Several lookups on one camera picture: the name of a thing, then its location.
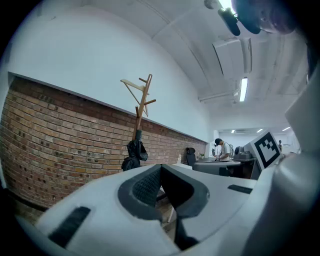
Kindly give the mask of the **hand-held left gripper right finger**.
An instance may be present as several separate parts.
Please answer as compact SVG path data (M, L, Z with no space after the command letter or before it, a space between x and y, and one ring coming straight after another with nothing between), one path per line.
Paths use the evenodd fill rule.
M247 201L256 180L163 164L161 185L176 212L174 243L184 251L218 231Z

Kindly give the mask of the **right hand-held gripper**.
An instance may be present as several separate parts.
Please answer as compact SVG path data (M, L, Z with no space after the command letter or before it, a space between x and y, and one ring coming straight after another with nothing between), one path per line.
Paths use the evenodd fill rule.
M261 172L274 165L281 156L275 137L266 130L244 146L236 147L234 160L196 162L193 170L224 177L258 179Z

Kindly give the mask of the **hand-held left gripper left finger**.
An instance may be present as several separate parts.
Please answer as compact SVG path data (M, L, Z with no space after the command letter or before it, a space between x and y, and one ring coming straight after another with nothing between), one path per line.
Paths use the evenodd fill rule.
M170 256L180 252L155 208L161 165L94 179L49 208L36 228L79 256Z

